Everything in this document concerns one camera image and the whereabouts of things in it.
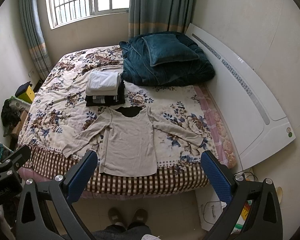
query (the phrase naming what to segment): headboard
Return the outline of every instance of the headboard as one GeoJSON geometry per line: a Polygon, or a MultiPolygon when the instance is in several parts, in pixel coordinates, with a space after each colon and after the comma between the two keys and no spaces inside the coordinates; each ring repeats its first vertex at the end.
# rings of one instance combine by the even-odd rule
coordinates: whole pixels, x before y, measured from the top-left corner
{"type": "Polygon", "coordinates": [[[295,139],[278,101],[252,68],[193,24],[186,35],[203,49],[215,68],[216,76],[206,86],[237,150],[236,171],[254,166],[295,139]]]}

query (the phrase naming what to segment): gray pants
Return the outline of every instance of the gray pants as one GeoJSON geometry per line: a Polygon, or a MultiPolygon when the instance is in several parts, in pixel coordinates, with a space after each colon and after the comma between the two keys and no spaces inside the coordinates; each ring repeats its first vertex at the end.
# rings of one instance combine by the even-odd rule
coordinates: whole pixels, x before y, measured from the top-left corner
{"type": "MultiPolygon", "coordinates": [[[[122,226],[111,225],[92,233],[96,240],[141,240],[147,234],[151,235],[151,230],[141,222],[131,223],[127,230],[122,226]]],[[[62,237],[71,240],[68,235],[62,237]]]]}

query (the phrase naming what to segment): foot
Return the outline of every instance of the foot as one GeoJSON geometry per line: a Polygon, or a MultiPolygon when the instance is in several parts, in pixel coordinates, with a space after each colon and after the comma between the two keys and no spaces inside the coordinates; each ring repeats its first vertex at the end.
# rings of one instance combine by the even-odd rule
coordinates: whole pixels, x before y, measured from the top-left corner
{"type": "Polygon", "coordinates": [[[134,213],[134,216],[132,218],[132,223],[133,222],[142,222],[145,224],[147,222],[147,220],[148,220],[148,212],[146,210],[144,210],[143,208],[139,208],[134,213]]]}
{"type": "Polygon", "coordinates": [[[108,211],[108,217],[113,225],[119,225],[127,228],[127,224],[124,221],[121,213],[116,208],[110,208],[108,211]]]}

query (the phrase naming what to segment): gray-green curtain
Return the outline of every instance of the gray-green curtain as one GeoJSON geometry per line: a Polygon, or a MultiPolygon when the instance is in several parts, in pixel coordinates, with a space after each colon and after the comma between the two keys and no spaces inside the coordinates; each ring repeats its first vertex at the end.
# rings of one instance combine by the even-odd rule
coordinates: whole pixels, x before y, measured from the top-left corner
{"type": "Polygon", "coordinates": [[[53,67],[40,27],[37,0],[19,0],[19,7],[31,57],[40,78],[45,80],[53,67]]]}
{"type": "Polygon", "coordinates": [[[193,0],[130,0],[129,37],[139,34],[186,32],[193,0]]]}

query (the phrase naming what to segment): wall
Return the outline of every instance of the wall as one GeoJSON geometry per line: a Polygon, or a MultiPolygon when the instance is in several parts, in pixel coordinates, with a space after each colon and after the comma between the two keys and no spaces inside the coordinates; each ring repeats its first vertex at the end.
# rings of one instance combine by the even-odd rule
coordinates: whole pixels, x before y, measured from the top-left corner
{"type": "Polygon", "coordinates": [[[118,45],[128,39],[128,13],[92,17],[51,30],[46,0],[37,2],[43,37],[53,65],[67,53],[118,45]]]}
{"type": "Polygon", "coordinates": [[[5,0],[0,7],[0,141],[3,138],[1,110],[5,99],[14,95],[18,87],[28,81],[33,85],[39,80],[21,25],[19,0],[5,0]],[[28,72],[33,69],[31,78],[28,72]]]}
{"type": "Polygon", "coordinates": [[[297,139],[254,167],[283,188],[284,239],[300,225],[300,10],[293,0],[196,0],[193,23],[238,54],[277,98],[297,139]]]}

